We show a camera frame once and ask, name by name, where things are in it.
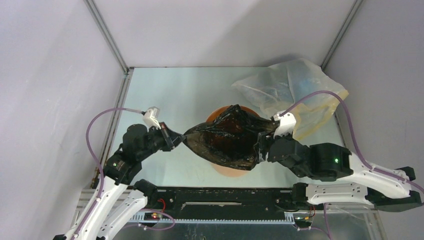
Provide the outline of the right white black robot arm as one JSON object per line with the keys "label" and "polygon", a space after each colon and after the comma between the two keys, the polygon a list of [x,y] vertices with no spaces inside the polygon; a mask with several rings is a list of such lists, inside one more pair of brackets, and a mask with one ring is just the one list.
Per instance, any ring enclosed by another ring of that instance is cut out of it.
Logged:
{"label": "right white black robot arm", "polygon": [[320,184],[295,183],[283,203],[297,209],[329,203],[358,203],[384,212],[399,213],[423,206],[412,188],[411,167],[394,170],[366,166],[359,156],[334,143],[303,145],[290,134],[260,133],[255,144],[262,161],[278,163],[299,178]]}

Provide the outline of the black trash bag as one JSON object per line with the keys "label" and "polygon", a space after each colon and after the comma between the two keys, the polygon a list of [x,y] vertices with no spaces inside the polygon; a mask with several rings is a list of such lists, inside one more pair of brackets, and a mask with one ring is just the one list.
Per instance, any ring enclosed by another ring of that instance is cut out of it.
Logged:
{"label": "black trash bag", "polygon": [[273,135],[278,124],[230,105],[210,122],[188,129],[184,144],[197,156],[219,166],[251,171],[260,163],[260,138]]}

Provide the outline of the translucent yellowish plastic bag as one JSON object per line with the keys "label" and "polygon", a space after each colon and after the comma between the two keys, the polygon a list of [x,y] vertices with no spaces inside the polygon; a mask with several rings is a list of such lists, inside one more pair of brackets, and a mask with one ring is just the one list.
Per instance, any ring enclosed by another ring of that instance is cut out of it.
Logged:
{"label": "translucent yellowish plastic bag", "polygon": [[291,113],[296,118],[294,138],[301,140],[327,123],[339,101],[328,92],[344,100],[349,92],[332,80],[313,62],[300,58],[266,67],[232,84],[252,105],[267,117],[272,117],[297,103],[305,96],[320,91],[299,105]]}

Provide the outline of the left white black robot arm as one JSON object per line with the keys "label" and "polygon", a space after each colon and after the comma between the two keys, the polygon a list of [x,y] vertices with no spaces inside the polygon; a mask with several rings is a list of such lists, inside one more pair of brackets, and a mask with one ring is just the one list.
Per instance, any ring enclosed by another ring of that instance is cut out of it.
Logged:
{"label": "left white black robot arm", "polygon": [[94,195],[65,234],[56,240],[110,240],[138,211],[153,208],[158,202],[158,188],[147,180],[139,180],[129,198],[112,210],[115,202],[142,170],[142,161],[158,151],[170,152],[186,140],[161,122],[158,127],[143,124],[129,126],[118,150],[106,161]]}

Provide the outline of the orange plastic trash bin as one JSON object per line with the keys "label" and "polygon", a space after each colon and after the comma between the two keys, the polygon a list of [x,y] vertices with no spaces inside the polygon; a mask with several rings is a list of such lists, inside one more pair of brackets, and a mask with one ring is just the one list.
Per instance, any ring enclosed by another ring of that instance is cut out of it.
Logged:
{"label": "orange plastic trash bin", "polygon": [[[213,120],[215,120],[221,113],[223,113],[226,109],[228,109],[230,106],[222,106],[216,110],[214,110],[206,119],[206,122],[212,122]],[[241,109],[244,110],[247,113],[250,113],[254,116],[259,116],[254,110],[245,107],[245,106],[241,106]],[[247,174],[248,172],[246,170],[239,170],[239,169],[233,169],[230,167],[225,167],[225,166],[221,166],[215,163],[210,163],[210,165],[215,169],[216,172],[218,172],[219,174],[226,176],[226,177],[230,177],[230,178],[238,178],[241,177],[245,174]]]}

